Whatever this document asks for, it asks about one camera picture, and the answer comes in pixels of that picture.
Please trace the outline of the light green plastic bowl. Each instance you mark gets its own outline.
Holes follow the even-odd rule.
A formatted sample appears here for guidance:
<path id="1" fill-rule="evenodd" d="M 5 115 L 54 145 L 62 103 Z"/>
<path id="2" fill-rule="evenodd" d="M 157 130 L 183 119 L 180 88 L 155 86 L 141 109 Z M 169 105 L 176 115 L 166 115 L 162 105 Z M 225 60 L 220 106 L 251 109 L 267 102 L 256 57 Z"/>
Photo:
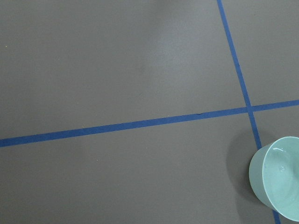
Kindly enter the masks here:
<path id="1" fill-rule="evenodd" d="M 287 219 L 299 220 L 299 139 L 286 136 L 253 155 L 249 182 L 256 197 Z"/>

